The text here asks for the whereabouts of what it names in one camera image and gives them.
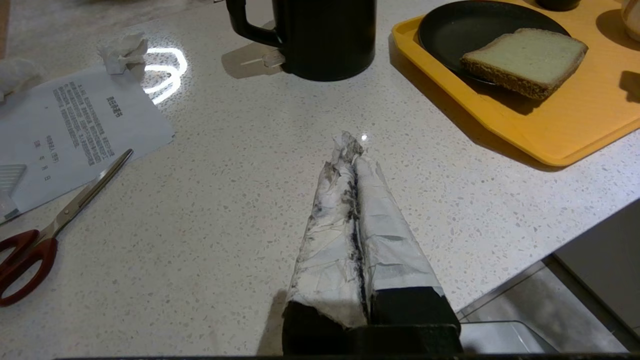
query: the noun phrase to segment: bread crust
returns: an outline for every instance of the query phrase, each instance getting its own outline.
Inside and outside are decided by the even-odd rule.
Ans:
[[[507,89],[518,92],[526,97],[530,97],[532,99],[544,100],[547,97],[549,97],[551,94],[553,94],[578,69],[578,66],[580,66],[580,63],[584,59],[584,56],[586,55],[587,50],[589,49],[589,47],[584,42],[571,38],[573,41],[576,41],[582,45],[582,51],[578,54],[576,59],[574,59],[574,61],[572,62],[572,66],[568,68],[561,76],[556,78],[553,81],[553,83],[549,83],[549,84],[540,83],[538,81],[519,76],[512,72],[499,69],[497,67],[491,66],[481,61],[477,61],[471,57],[476,52],[481,52],[481,51],[490,49],[491,47],[498,44],[500,40],[505,37],[510,37],[519,32],[530,31],[530,30],[545,31],[547,33],[551,33],[554,35],[565,36],[562,34],[554,33],[552,31],[541,30],[541,29],[527,29],[527,28],[518,29],[513,34],[503,34],[497,37],[494,41],[490,42],[488,45],[484,46],[481,49],[464,54],[462,59],[460,59],[460,62],[462,63],[463,67],[467,69],[469,72],[477,76],[480,76],[483,79],[492,81],[500,86],[503,86]]]

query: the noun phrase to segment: white cloth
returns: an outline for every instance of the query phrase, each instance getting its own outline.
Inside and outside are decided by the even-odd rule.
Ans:
[[[0,60],[0,101],[9,93],[39,85],[43,77],[44,71],[29,60]]]
[[[102,57],[108,74],[122,74],[128,64],[145,63],[143,55],[148,51],[148,41],[143,35],[144,33],[130,34],[98,47],[98,54]]]

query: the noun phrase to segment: black plate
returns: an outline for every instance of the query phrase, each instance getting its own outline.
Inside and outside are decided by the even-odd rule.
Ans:
[[[469,0],[443,5],[425,15],[418,28],[418,38],[429,54],[456,75],[489,83],[467,72],[460,58],[502,34],[521,28],[569,35],[553,19],[530,8],[498,1]]]

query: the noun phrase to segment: yellow tray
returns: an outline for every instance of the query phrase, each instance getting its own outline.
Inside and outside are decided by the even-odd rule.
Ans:
[[[397,48],[485,128],[554,167],[570,165],[640,128],[640,42],[624,32],[620,2],[585,0],[550,12],[533,0],[504,0],[544,13],[589,46],[576,71],[546,101],[464,82],[427,53],[416,32],[421,17],[396,24]]]

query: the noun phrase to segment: red scissors handle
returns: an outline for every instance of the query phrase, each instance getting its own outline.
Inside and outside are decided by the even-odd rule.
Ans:
[[[32,245],[40,234],[37,230],[26,231],[0,241],[0,252],[14,248],[12,253],[0,263],[0,307],[9,306],[29,295],[49,275],[58,251],[58,241],[45,239]],[[35,276],[15,293],[2,297],[6,290],[20,278],[33,264],[41,261]]]

